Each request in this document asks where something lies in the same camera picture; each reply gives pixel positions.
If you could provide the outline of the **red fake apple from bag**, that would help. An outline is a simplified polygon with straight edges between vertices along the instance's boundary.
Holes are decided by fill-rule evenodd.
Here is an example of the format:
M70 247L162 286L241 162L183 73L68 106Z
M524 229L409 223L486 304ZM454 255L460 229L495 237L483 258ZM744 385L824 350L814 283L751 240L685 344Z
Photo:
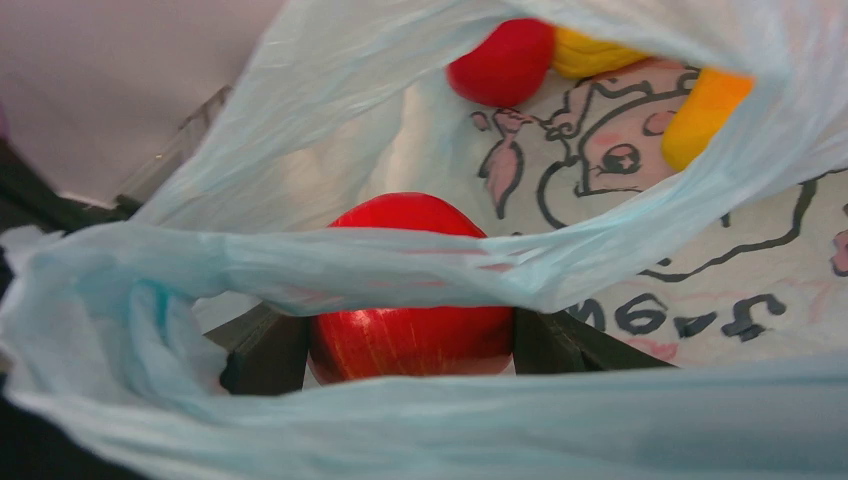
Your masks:
M336 227L421 230L484 237L449 203L424 193L389 193L349 210ZM509 307L376 308L317 316L309 367L332 384L376 376L499 374L513 352Z

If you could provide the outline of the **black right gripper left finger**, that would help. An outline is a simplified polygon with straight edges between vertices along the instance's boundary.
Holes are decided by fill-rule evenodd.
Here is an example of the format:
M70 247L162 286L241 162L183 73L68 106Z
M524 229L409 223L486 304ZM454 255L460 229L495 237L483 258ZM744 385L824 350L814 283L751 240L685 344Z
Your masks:
M227 351L221 386L234 395L279 396L304 386L310 317L260 304L205 334Z

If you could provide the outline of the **light blue plastic bag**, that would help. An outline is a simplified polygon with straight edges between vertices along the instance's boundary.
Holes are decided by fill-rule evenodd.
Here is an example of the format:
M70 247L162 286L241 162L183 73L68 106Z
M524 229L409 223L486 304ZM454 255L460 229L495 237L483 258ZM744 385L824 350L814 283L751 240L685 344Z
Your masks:
M847 157L840 1L290 1L198 153L129 222L3 234L1 345L16 406L155 479L843 479L843 353L704 370L389 378L277 397L219 385L193 304L284 312L453 301L565 307L740 204ZM258 233L248 182L330 147L362 167L402 98L504 20L531 14L758 78L686 172L563 230Z

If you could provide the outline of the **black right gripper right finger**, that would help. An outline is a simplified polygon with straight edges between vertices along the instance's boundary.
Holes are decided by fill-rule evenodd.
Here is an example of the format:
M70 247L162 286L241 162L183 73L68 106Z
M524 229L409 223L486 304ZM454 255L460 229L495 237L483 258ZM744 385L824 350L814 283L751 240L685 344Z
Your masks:
M513 363L519 375L669 368L671 365L562 311L514 311Z

